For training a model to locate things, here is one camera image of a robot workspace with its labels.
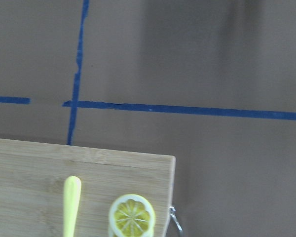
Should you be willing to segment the yellow plastic knife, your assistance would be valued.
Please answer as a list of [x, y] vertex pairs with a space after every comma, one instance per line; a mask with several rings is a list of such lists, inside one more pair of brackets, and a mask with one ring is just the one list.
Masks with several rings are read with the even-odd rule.
[[63, 189], [63, 236], [73, 237], [81, 195], [81, 180], [68, 177]]

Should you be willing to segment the single lemon slice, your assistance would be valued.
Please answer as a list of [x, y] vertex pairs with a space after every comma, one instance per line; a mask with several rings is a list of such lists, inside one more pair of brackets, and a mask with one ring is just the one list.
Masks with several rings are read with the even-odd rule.
[[118, 197], [109, 210], [108, 236], [152, 237], [156, 214], [143, 196], [126, 194]]

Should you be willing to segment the wooden cutting board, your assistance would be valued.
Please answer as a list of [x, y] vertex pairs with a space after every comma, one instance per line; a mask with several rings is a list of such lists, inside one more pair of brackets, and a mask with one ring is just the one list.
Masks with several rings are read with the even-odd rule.
[[166, 155], [0, 139], [0, 237], [60, 237], [69, 176], [82, 182], [77, 237], [106, 237], [110, 206], [124, 194], [152, 204], [154, 235], [163, 237], [175, 162]]

